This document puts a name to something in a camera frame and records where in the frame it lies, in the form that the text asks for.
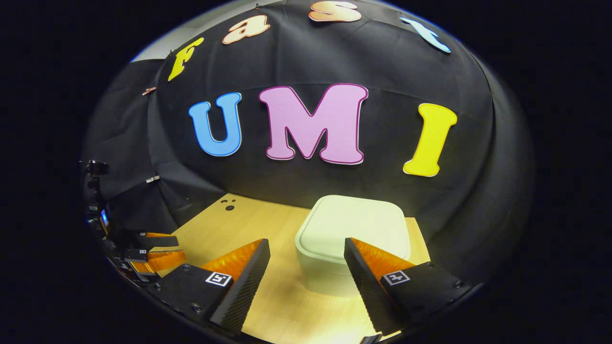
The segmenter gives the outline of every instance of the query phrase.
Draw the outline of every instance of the wooden tabletop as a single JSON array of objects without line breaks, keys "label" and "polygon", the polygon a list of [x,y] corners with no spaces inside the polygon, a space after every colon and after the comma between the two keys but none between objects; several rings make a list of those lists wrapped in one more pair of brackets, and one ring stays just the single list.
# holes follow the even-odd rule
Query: wooden tabletop
[{"label": "wooden tabletop", "polygon": [[[173,234],[187,255],[186,263],[195,266],[249,242],[269,240],[270,262],[242,328],[246,334],[276,344],[358,344],[376,334],[361,297],[328,296],[304,287],[294,237],[310,210],[228,193]],[[429,261],[417,222],[407,217],[406,224],[410,262]]]}]

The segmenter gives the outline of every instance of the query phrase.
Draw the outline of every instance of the white storage box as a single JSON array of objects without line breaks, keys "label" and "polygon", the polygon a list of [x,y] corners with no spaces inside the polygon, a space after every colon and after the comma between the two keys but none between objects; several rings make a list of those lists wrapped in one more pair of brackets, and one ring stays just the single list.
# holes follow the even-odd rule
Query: white storage box
[{"label": "white storage box", "polygon": [[343,297],[359,294],[344,260],[347,237],[405,260],[410,257],[408,227],[398,206],[363,198],[325,196],[316,202],[295,239],[308,290]]}]

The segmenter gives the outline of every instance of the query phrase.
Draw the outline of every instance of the pink letter m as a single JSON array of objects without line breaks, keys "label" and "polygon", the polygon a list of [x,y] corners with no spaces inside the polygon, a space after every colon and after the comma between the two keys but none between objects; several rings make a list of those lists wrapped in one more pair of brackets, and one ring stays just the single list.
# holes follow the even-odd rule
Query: pink letter m
[{"label": "pink letter m", "polygon": [[270,148],[268,157],[275,160],[293,159],[296,152],[289,147],[291,134],[305,159],[315,153],[316,145],[327,132],[321,159],[331,163],[355,165],[364,161],[359,151],[359,110],[368,97],[368,90],[355,84],[334,84],[323,94],[315,113],[310,114],[295,91],[279,86],[261,91],[259,100],[268,108],[270,117]]}]

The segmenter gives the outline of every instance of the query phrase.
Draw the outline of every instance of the blue letter u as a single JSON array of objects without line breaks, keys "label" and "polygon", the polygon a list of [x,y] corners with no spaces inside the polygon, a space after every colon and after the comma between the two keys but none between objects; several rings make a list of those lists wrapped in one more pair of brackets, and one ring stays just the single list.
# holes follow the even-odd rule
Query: blue letter u
[{"label": "blue letter u", "polygon": [[227,137],[217,141],[212,137],[211,125],[208,121],[209,102],[201,102],[189,108],[189,116],[193,119],[195,136],[204,152],[216,157],[226,157],[234,154],[240,148],[242,134],[238,119],[238,103],[242,96],[237,93],[227,93],[217,98],[217,106],[223,110],[223,120]]}]

